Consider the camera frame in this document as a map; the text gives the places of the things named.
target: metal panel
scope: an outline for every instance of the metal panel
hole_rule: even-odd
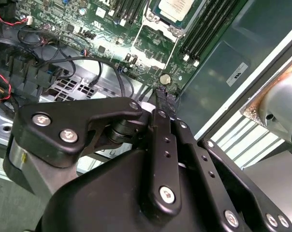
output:
[[[292,154],[284,151],[244,172],[292,222]]]
[[[241,168],[255,164],[284,142],[239,111],[211,139]]]
[[[193,133],[197,133],[219,109],[222,109],[220,115],[224,112],[225,102],[291,30],[292,0],[284,4],[279,0],[247,2],[181,96],[178,116],[189,124]],[[241,63],[248,68],[229,87],[226,81]]]

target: black metal bracket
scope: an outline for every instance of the black metal bracket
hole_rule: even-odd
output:
[[[142,112],[129,98],[32,104],[18,110],[12,136],[28,152],[52,166],[65,168],[75,164],[81,155],[93,152],[105,127],[115,121],[136,120]],[[32,120],[38,114],[47,116],[51,123],[36,125]],[[76,133],[76,142],[60,138],[67,129]]]
[[[256,184],[210,140],[201,140],[199,145],[205,148],[237,207],[253,231],[292,232],[292,226],[284,227],[281,223],[271,224],[271,215],[283,216],[292,225],[287,216],[259,189]]]
[[[180,212],[181,196],[176,137],[164,111],[152,112],[147,140],[149,159],[141,208],[150,219],[165,224]]]
[[[189,127],[180,120],[174,124],[179,154],[189,169],[197,172],[196,181],[201,183],[204,198],[201,200],[203,217],[210,231],[250,231],[237,213],[228,192],[206,150],[198,147]]]

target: capacitor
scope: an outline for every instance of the capacitor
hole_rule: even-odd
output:
[[[87,9],[86,8],[80,8],[78,12],[79,12],[80,15],[85,15],[87,13]]]
[[[160,83],[163,85],[167,85],[172,81],[171,76],[167,73],[162,74],[160,77]]]

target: sticker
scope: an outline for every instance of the sticker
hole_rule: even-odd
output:
[[[98,7],[97,11],[96,11],[96,15],[101,17],[101,18],[104,18],[105,17],[105,14],[106,14],[106,11],[103,10],[102,8]]]
[[[158,7],[161,15],[173,22],[183,21],[192,7],[194,0],[161,0]]]
[[[241,63],[240,66],[235,70],[235,72],[230,76],[227,80],[228,85],[231,87],[239,77],[244,73],[244,71],[248,68],[248,65],[245,63]]]

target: white label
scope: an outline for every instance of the white label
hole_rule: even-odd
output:
[[[168,14],[170,17],[181,22],[188,14],[193,2],[194,0],[161,0],[159,8],[164,12],[165,16]]]
[[[106,10],[103,10],[101,7],[98,7],[98,9],[96,11],[96,15],[101,17],[101,18],[104,18],[105,14],[106,14]]]
[[[103,4],[110,6],[110,0],[99,0],[100,2],[102,2]]]
[[[245,63],[241,63],[240,66],[235,70],[235,72],[230,76],[227,80],[228,85],[231,87],[239,77],[244,73],[244,71],[248,68],[248,65]]]

